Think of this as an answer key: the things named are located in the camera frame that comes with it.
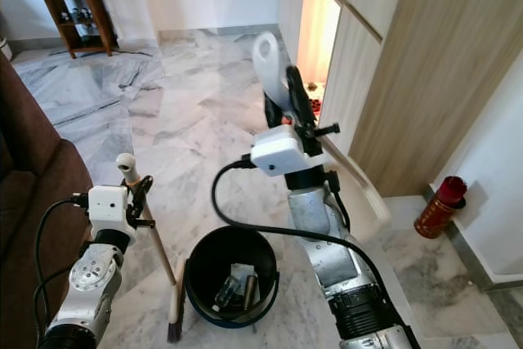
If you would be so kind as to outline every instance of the marble floor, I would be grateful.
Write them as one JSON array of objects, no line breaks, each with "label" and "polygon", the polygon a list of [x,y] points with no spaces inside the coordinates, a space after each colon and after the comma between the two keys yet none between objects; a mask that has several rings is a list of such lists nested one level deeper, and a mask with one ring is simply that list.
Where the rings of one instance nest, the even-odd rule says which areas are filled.
[{"label": "marble floor", "polygon": [[[262,87],[250,60],[251,34],[188,31],[159,48],[84,56],[27,51],[13,65],[58,132],[82,155],[95,184],[118,184],[116,156],[131,152],[154,176],[150,207],[172,263],[222,226],[210,184],[224,164],[249,151],[266,129]],[[232,217],[286,226],[281,178],[257,171],[224,177],[218,199]],[[517,348],[489,297],[469,281],[452,244],[420,238],[412,222],[421,197],[387,199],[392,221],[365,249],[422,348]],[[246,329],[219,329],[189,302],[179,348],[335,348],[334,319],[297,243],[268,235],[281,273],[266,318]],[[102,349],[169,348],[168,282],[145,230],[125,256]]]}]

